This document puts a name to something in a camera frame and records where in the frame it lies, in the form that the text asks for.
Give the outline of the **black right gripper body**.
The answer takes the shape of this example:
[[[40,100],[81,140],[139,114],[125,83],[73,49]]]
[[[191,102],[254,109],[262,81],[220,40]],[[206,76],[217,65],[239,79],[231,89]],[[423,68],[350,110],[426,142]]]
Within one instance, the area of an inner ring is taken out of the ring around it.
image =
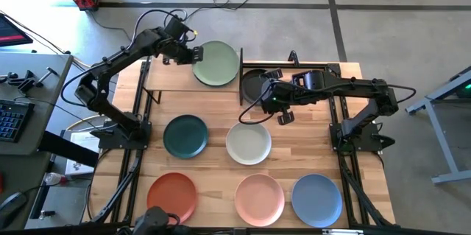
[[[280,97],[280,102],[283,104],[281,106],[282,113],[288,113],[290,108],[290,102],[296,91],[296,86],[292,82],[280,81],[278,83],[278,94]]]

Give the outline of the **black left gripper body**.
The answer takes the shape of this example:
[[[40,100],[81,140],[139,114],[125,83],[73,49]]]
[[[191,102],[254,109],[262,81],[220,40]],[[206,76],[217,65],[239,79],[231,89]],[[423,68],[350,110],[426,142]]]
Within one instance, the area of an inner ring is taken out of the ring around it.
[[[167,40],[163,42],[163,64],[168,66],[170,60],[173,60],[177,65],[192,64],[194,62],[194,52],[184,43]]]

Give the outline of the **sage green plate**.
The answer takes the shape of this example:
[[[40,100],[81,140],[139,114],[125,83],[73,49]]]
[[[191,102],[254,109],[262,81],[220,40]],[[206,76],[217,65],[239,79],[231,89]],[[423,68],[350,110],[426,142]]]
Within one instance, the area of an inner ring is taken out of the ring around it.
[[[194,76],[203,84],[223,86],[233,81],[240,68],[236,51],[222,41],[202,44],[203,60],[192,65]]]

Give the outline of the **black plate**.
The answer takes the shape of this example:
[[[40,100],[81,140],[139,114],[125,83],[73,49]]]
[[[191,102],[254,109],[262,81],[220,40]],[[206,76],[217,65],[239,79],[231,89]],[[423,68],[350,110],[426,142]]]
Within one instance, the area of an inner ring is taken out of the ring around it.
[[[259,97],[268,86],[266,83],[269,79],[267,72],[266,69],[252,69],[243,75],[242,96],[249,104],[257,102],[257,106],[261,106]]]

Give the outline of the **cream white plate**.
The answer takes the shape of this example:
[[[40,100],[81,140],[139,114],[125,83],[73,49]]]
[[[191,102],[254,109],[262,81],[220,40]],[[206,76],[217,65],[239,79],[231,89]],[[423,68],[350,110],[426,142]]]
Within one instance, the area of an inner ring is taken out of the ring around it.
[[[272,148],[272,137],[261,124],[235,124],[225,140],[229,156],[239,164],[252,166],[265,160]]]

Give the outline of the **dark green plate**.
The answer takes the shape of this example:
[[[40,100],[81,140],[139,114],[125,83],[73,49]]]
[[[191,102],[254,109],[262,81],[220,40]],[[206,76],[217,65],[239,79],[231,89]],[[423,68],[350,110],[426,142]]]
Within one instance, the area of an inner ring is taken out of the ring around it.
[[[176,158],[188,159],[200,154],[209,139],[207,125],[194,115],[181,115],[172,119],[163,133],[163,146]]]

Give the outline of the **pink plate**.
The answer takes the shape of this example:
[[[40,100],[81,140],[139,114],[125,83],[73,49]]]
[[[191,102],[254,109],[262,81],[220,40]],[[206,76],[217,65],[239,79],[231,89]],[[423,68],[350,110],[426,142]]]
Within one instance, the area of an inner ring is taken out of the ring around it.
[[[281,185],[274,178],[253,174],[238,184],[234,203],[243,221],[255,227],[266,227],[280,218],[285,197]]]

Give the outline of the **blue plate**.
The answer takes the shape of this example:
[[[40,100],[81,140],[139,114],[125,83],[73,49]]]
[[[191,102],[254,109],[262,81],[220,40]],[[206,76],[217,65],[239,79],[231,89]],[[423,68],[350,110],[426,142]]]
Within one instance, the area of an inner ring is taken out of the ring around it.
[[[299,178],[291,191],[291,205],[305,224],[325,228],[334,224],[341,215],[343,202],[336,184],[320,174]]]

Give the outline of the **terracotta orange plate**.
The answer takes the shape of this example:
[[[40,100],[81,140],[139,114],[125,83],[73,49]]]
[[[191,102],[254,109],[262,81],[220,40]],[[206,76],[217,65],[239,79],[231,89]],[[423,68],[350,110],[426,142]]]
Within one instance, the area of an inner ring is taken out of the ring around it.
[[[176,214],[185,222],[193,214],[197,204],[194,182],[179,172],[161,175],[149,188],[146,206],[160,207],[166,213]]]

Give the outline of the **grey desk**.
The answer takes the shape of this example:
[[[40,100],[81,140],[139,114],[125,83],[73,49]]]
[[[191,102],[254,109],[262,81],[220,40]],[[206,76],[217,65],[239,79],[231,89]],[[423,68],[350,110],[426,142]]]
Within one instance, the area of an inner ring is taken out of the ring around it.
[[[0,75],[12,72],[24,77],[30,70],[39,80],[47,74],[48,69],[56,72],[43,81],[43,87],[31,88],[24,95],[14,86],[0,84],[0,99],[16,99],[19,102],[30,102],[35,105],[18,142],[0,141],[0,155],[30,155],[36,151],[71,68],[72,60],[73,57],[69,55],[0,52]]]

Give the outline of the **black diagonal beam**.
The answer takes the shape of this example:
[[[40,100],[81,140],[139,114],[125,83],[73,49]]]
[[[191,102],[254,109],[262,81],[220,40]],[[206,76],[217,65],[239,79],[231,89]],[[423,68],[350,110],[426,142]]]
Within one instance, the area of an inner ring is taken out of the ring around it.
[[[62,156],[80,164],[95,167],[98,163],[99,154],[89,150],[60,136],[45,131],[38,145],[38,151],[50,152]]]

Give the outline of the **black desk clamp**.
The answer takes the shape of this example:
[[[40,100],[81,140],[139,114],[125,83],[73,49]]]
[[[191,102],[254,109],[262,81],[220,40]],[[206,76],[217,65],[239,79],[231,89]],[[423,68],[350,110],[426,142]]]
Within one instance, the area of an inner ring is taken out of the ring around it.
[[[42,88],[44,86],[43,82],[50,75],[59,76],[59,74],[52,68],[47,67],[47,72],[38,80],[35,78],[35,75],[32,71],[27,70],[23,78],[20,78],[16,73],[9,72],[6,75],[0,75],[0,84],[6,83],[8,85],[15,86],[18,91],[22,94],[27,93],[32,88]]]

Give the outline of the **white paper booklet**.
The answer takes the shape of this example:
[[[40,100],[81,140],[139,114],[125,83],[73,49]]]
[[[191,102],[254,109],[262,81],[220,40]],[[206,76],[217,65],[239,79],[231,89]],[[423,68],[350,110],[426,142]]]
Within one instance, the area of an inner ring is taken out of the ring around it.
[[[99,153],[99,139],[95,136],[92,136],[89,132],[71,133],[70,142]],[[77,163],[76,161],[72,161],[70,159],[67,160],[65,167],[65,175],[67,176],[90,174],[93,171],[93,167]]]

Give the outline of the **black computer monitor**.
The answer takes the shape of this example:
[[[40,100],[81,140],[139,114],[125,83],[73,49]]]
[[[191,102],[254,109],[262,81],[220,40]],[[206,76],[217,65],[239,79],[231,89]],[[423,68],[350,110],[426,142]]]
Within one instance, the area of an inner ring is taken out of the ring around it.
[[[0,47],[30,43],[33,43],[33,40],[6,18],[6,15],[0,13]]]

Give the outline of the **grey metal stand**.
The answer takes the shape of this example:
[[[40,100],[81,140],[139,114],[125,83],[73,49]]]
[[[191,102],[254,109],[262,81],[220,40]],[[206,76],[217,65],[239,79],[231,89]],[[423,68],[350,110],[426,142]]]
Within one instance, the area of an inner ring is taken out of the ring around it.
[[[437,88],[432,93],[424,96],[423,99],[415,102],[413,105],[405,109],[408,115],[414,115],[420,110],[425,110],[431,121],[433,130],[439,141],[439,145],[444,154],[450,172],[443,175],[433,176],[431,178],[433,184],[456,182],[460,180],[471,180],[471,169],[460,171],[456,165],[450,145],[446,139],[446,132],[442,129],[439,118],[435,111],[435,104],[439,102],[452,102],[446,100],[447,97],[457,92],[459,89],[471,91],[471,66],[468,71],[461,71],[451,78],[451,80],[442,87]]]

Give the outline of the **black device with green light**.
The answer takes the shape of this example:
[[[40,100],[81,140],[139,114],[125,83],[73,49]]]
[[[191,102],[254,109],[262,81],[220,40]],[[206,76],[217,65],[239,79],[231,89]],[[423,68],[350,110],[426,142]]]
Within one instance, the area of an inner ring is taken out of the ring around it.
[[[468,66],[464,70],[460,71],[458,74],[451,77],[450,81],[454,81],[456,78],[467,73],[468,71],[471,71],[471,66]],[[463,85],[458,90],[456,90],[455,95],[459,99],[471,99],[471,80],[467,84]]]

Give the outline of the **clear bottle with red cap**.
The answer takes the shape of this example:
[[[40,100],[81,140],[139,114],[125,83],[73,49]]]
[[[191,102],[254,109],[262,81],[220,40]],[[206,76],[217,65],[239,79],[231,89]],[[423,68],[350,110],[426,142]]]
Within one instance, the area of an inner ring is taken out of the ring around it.
[[[67,183],[69,178],[66,175],[62,175],[56,172],[48,172],[45,175],[44,183],[47,186],[57,186],[60,184]]]

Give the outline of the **black backlit keyboard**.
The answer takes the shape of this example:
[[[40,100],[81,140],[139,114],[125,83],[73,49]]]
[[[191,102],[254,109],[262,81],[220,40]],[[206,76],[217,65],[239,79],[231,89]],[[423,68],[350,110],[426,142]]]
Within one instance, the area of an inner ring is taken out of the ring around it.
[[[0,99],[0,141],[17,143],[34,107],[28,102]]]

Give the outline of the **black computer mouse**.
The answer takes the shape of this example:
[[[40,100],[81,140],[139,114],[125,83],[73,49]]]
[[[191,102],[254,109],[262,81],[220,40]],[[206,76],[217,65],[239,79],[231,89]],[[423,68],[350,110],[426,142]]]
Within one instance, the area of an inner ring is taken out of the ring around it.
[[[27,197],[22,192],[16,192],[4,200],[0,204],[0,229],[8,227],[26,203]]]

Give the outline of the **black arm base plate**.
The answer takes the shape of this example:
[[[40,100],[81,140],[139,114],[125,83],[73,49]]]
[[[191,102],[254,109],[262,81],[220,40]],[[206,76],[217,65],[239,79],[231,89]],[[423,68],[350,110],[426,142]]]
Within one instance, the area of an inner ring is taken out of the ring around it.
[[[332,148],[337,152],[380,152],[395,144],[393,138],[379,134],[378,126],[374,123],[354,130],[349,135],[343,134],[339,123],[331,124],[329,131]]]
[[[99,131],[96,137],[100,139],[101,149],[144,150],[149,145],[152,133],[152,123],[142,122],[141,126],[131,136],[126,136],[118,125]]]

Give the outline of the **black aluminium table frame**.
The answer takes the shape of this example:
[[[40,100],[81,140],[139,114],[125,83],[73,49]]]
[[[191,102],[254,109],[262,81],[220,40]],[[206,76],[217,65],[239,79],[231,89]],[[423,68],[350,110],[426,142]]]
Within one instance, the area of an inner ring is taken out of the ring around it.
[[[239,105],[236,93],[147,90],[145,84],[151,62],[138,60],[121,71],[113,99],[119,109],[135,109],[152,123],[140,172],[125,190],[113,217],[102,224],[83,223],[72,234],[115,235],[119,228],[132,226],[146,210],[146,197],[152,183],[167,172],[179,172],[196,184],[197,205],[186,225],[199,234],[223,235],[234,231],[245,235],[322,235],[320,229],[303,223],[290,205],[286,205],[274,224],[266,228],[251,227],[236,213],[234,192],[244,177],[256,172],[279,180],[285,195],[290,195],[299,176],[309,172],[322,173],[339,183],[341,173],[330,143],[329,126],[357,114],[366,100],[335,98],[296,107],[295,121],[285,126],[279,125],[276,119],[264,120],[264,126],[272,135],[272,151],[262,163],[244,166],[227,154],[225,137],[237,118],[244,114],[246,101],[243,99]],[[207,147],[190,159],[175,158],[163,148],[165,126],[181,114],[199,116],[209,129]]]

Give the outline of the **silver metal bracket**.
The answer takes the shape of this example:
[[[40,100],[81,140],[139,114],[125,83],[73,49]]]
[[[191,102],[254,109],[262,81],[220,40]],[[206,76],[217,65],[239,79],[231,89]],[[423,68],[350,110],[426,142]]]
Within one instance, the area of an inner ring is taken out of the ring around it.
[[[322,235],[364,235],[362,230],[329,228],[323,229]]]

